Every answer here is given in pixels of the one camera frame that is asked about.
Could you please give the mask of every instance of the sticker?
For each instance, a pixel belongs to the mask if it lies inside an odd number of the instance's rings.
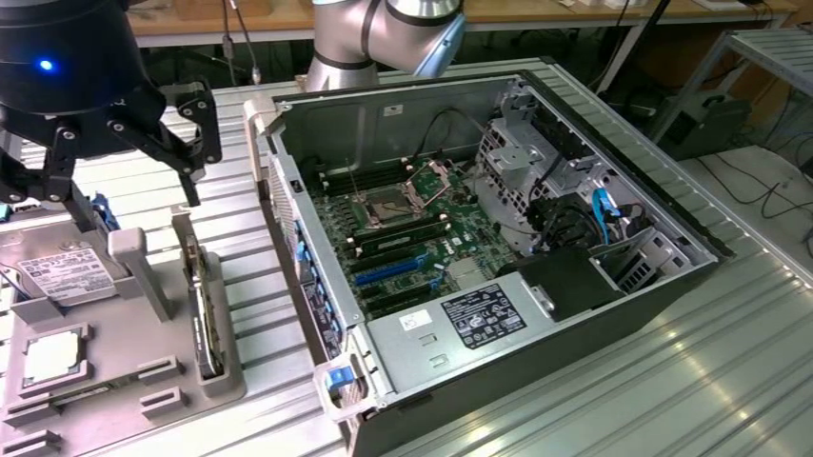
[[[54,300],[78,297],[114,286],[111,273],[91,248],[23,260],[18,264]]]
[[[402,316],[399,320],[402,321],[402,327],[405,328],[405,331],[410,331],[414,328],[419,328],[426,324],[433,323],[433,317],[430,316],[430,312],[425,309],[421,309],[419,311],[411,312],[406,316]]]
[[[493,343],[525,327],[525,321],[499,284],[441,304],[462,343],[470,349]]]
[[[391,107],[383,107],[383,117],[397,116],[405,112],[403,105],[393,105]]]
[[[453,245],[450,245],[449,241],[443,240],[442,245],[446,248],[446,253],[449,255],[454,255],[455,254],[455,250],[453,249]]]

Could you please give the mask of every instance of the ram slot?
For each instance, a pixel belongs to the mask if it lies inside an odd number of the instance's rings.
[[[382,238],[363,242],[355,248],[355,257],[363,259],[391,250],[421,245],[446,235],[450,225],[446,221],[431,226],[411,228],[401,233],[393,233]]]
[[[414,255],[415,251],[410,248],[395,249],[382,255],[359,260],[350,266],[349,270],[351,273],[359,273],[366,269],[383,267],[386,264],[406,260],[407,258],[414,257]]]
[[[409,172],[403,165],[391,169],[371,169],[361,172],[342,173],[323,179],[323,188],[329,196],[346,195],[357,190],[367,190],[403,183]]]
[[[399,233],[405,230],[414,229],[415,227],[430,226],[431,224],[445,221],[446,219],[446,214],[434,214],[431,216],[422,217],[421,219],[417,219],[414,221],[403,222],[397,226],[378,228],[365,233],[354,233],[349,237],[349,241],[353,241],[353,243],[358,246],[366,241],[375,240],[378,238],[382,238],[383,236],[391,235],[393,233]]]

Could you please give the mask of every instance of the warning label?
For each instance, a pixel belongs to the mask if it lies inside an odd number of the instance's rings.
[[[24,260],[18,264],[54,300],[64,300],[114,286],[114,278],[90,248]]]
[[[470,349],[499,340],[526,325],[498,284],[441,304],[458,330],[459,339]]]

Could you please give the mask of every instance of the metal workbench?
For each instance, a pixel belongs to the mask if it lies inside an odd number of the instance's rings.
[[[730,90],[748,63],[753,62],[808,96],[813,96],[813,33],[798,28],[729,30],[722,33],[709,49],[686,85],[677,94],[674,103],[658,116],[649,135],[656,142],[664,138],[686,102],[708,81],[722,56],[730,50],[740,54],[745,64],[738,64],[738,68],[722,79],[721,90]]]
[[[737,252],[712,280],[642,331],[602,349],[391,455],[762,455],[813,453],[810,275],[604,108],[556,66],[538,60],[461,66],[449,74],[525,68],[586,116],[621,151]],[[406,79],[402,75],[383,81]],[[199,419],[114,447],[112,455],[343,455],[338,427],[310,382],[297,315],[251,190],[242,100],[294,84],[218,93],[223,162],[199,186],[196,233],[224,259],[228,302],[248,396]],[[168,115],[171,128],[190,127]],[[40,149],[27,149],[31,163]],[[176,255],[168,206],[174,173],[140,154],[84,163],[76,178],[111,197],[126,227],[147,230],[150,260]]]

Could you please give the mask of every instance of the blue cable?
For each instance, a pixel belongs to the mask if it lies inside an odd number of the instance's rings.
[[[608,223],[605,222],[605,211],[610,212],[616,217],[621,216],[621,211],[613,206],[610,201],[610,195],[604,188],[598,188],[593,191],[593,215],[598,226],[601,227],[601,233],[605,238],[605,244],[610,244],[610,232],[608,231]]]

